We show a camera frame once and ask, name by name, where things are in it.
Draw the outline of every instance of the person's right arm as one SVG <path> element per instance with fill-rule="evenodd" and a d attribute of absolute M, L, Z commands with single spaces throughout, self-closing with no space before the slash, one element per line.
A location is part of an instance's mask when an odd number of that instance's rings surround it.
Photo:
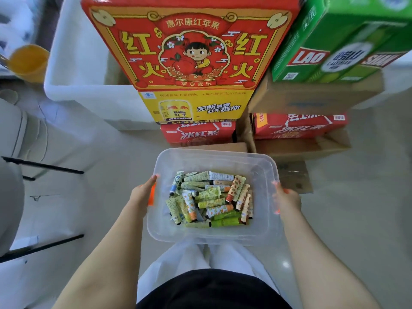
<path fill-rule="evenodd" d="M 275 185 L 304 309 L 380 309 L 366 286 L 313 231 L 300 211 L 299 194 Z"/>

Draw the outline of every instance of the hand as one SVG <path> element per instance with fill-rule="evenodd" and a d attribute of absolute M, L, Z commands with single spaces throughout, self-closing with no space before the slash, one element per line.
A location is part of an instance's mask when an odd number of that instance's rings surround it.
<path fill-rule="evenodd" d="M 131 191 L 130 199 L 128 204 L 131 206 L 136 206 L 139 212 L 139 217 L 144 218 L 147 213 L 147 202 L 149 201 L 150 192 L 152 186 L 156 183 L 157 176 L 152 175 L 145 184 L 135 187 Z"/>
<path fill-rule="evenodd" d="M 291 189 L 284 189 L 280 182 L 274 181 L 273 184 L 276 187 L 276 194 L 273 197 L 278 201 L 281 217 L 285 212 L 300 212 L 302 205 L 300 195 Z"/>

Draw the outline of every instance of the stack of boxes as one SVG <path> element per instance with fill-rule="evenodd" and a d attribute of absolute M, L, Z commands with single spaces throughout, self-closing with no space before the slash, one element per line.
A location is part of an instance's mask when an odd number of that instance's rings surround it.
<path fill-rule="evenodd" d="M 275 160 L 350 147 L 345 113 L 381 93 L 379 70 L 412 49 L 410 0 L 82 0 L 82 7 L 172 146 L 230 143 L 248 108 L 256 140 L 248 147 Z"/>

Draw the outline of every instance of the white oval label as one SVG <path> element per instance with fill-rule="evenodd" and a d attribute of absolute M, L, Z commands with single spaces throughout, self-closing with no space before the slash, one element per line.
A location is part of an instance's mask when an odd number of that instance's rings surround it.
<path fill-rule="evenodd" d="M 323 72 L 340 72 L 363 60 L 373 49 L 373 43 L 356 42 L 344 46 L 322 65 Z"/>
<path fill-rule="evenodd" d="M 381 2 L 388 9 L 395 11 L 401 11 L 409 4 L 409 0 L 381 0 Z"/>

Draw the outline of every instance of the yellow box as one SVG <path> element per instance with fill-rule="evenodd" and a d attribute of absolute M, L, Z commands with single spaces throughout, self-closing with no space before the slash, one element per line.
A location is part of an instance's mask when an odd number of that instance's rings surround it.
<path fill-rule="evenodd" d="M 253 90 L 139 92 L 153 119 L 161 124 L 239 119 Z"/>

